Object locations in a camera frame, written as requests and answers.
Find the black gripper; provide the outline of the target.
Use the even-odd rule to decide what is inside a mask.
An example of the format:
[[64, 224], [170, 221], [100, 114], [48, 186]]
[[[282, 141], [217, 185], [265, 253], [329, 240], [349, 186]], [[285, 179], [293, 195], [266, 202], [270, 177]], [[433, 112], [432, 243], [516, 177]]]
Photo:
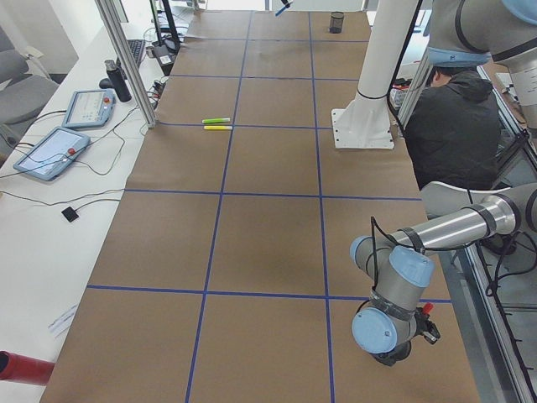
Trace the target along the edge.
[[423, 336], [429, 344], [435, 344], [441, 334], [437, 326], [431, 321], [430, 313], [425, 308], [417, 308], [414, 315], [416, 320], [416, 336]]

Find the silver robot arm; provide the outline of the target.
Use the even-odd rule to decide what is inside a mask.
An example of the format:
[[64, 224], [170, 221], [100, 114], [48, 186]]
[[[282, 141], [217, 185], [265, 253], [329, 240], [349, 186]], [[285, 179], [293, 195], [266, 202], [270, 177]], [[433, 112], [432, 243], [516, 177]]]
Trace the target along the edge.
[[381, 238], [353, 241], [350, 255], [373, 279], [368, 306], [352, 322], [357, 344], [378, 362], [406, 359], [417, 336], [440, 338], [419, 300], [434, 271], [431, 254], [507, 235], [536, 224], [536, 187], [493, 193], [501, 136], [493, 85], [477, 66], [508, 67], [530, 128], [536, 125], [536, 4], [533, 1], [436, 1], [430, 20], [427, 87], [406, 126], [405, 141], [419, 188], [434, 181], [485, 191], [479, 203]]

